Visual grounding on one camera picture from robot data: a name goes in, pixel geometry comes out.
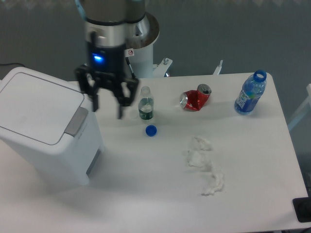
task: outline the crushed soda can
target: crushed soda can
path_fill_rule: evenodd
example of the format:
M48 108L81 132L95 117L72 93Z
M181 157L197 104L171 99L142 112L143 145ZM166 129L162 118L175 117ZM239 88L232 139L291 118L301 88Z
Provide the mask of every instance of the crushed soda can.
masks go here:
M208 85L200 84L196 90L190 90L181 94L180 105L182 108L199 111L211 93L212 90Z

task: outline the blue bottle cap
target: blue bottle cap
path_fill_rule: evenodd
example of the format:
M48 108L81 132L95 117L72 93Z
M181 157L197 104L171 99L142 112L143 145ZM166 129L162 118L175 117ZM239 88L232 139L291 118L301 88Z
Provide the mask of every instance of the blue bottle cap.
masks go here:
M146 127L146 134L149 136L149 137L153 137L154 135L156 135L156 126L154 125L148 125Z
M254 73L254 80L258 83L265 81L266 78L267 78L267 73L263 71L262 69L259 69Z

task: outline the green bottle label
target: green bottle label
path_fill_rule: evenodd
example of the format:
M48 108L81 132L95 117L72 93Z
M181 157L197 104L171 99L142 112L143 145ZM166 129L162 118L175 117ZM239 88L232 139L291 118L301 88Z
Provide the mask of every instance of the green bottle label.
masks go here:
M142 110L139 110L139 117L143 120L150 120L151 118L154 117L154 112L151 111L149 113L145 113Z

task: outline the plastic bottle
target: plastic bottle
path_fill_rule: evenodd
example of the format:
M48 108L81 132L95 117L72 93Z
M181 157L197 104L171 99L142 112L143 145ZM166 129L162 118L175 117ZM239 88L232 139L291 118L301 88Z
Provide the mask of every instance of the plastic bottle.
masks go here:
M139 117L149 121L154 116L154 97L148 86L141 88L138 104Z
M267 74L257 70L244 82L242 90L235 100L234 108L241 115L250 114L266 88Z

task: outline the blue water bottle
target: blue water bottle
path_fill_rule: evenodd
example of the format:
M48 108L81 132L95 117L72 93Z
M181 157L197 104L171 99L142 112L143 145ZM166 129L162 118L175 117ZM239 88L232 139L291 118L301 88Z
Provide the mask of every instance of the blue water bottle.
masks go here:
M262 96L266 87L267 74L257 70L244 82L242 91L234 103L235 110L241 115L250 114Z

